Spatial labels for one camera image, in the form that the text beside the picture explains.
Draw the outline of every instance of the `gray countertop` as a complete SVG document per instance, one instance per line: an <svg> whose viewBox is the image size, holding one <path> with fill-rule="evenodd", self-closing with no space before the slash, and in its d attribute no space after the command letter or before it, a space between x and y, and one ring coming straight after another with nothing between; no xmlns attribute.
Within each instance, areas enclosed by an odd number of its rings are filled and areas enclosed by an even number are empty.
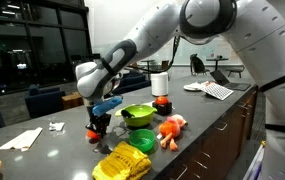
<svg viewBox="0 0 285 180"><path fill-rule="evenodd" d="M176 141L179 146L178 152L162 149L159 146L160 140L157 139L154 148L147 153L152 161L152 169L143 179L155 178L253 87L251 86L247 91L234 91L224 101L206 97L203 92L188 92L183 89L186 84L205 80L212 80L212 77L189 76L170 81L168 99L175 108L172 114L181 114L189 122L189 126L182 131L181 138ZM254 81L251 80L230 80L254 84ZM130 104L145 103L155 99L151 95L150 87L123 96L123 103L109 111L112 114L112 119L108 127L108 134L99 144L90 144L85 137L87 131L85 125L89 122L89 116L84 106L0 129L0 146L2 146L26 130L43 128L29 151L0 150L3 179L92 179L93 168L106 157L103 150L112 150L120 141L128 142L131 130L126 128L122 117L114 116L116 110ZM158 125L164 120L165 117L155 115L152 123L146 128L153 130L157 135ZM49 131L51 121L65 122L63 131ZM94 152L96 147L103 148L100 152Z"/></svg>

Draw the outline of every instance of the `plush toy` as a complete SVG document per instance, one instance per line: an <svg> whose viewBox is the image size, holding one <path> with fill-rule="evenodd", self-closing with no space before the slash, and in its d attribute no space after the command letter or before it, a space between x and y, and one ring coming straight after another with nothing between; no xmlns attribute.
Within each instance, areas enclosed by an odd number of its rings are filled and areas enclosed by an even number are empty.
<svg viewBox="0 0 285 180"><path fill-rule="evenodd" d="M160 124L159 131L162 137L164 137L164 139L160 141L162 148L166 148L167 143L170 142L170 150L177 151L178 146L174 138L178 137L181 129L187 125L187 121L178 114L168 117L164 123Z"/></svg>

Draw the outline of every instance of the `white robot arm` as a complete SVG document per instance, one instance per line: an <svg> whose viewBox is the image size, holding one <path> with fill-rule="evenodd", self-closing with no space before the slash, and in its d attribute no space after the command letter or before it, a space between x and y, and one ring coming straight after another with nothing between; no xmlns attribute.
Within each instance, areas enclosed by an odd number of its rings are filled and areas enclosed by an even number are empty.
<svg viewBox="0 0 285 180"><path fill-rule="evenodd" d="M263 179L277 179L279 172L284 176L285 160L277 157L285 159L285 142L280 141L285 137L285 19L266 0L185 0L182 6L174 0L161 1L101 63L77 66L78 91L94 107L116 86L114 77L121 69L152 55L173 37L201 45L218 35L232 46L267 97L270 143ZM96 125L96 115L88 110Z"/></svg>

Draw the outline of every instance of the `yellow cloth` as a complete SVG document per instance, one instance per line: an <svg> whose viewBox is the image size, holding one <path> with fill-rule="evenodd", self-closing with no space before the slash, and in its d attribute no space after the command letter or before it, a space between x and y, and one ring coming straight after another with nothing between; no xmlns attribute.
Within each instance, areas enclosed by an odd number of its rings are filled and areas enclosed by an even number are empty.
<svg viewBox="0 0 285 180"><path fill-rule="evenodd" d="M96 180L134 180L141 179L150 169L148 156L122 141L95 166L92 175Z"/></svg>

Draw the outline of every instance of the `white paper towel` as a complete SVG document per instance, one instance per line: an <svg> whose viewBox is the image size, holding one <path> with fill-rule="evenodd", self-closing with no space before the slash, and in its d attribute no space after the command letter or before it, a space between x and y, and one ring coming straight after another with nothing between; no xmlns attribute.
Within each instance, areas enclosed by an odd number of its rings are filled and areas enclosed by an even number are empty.
<svg viewBox="0 0 285 180"><path fill-rule="evenodd" d="M169 94L169 75L167 72L151 74L151 88L153 96Z"/></svg>

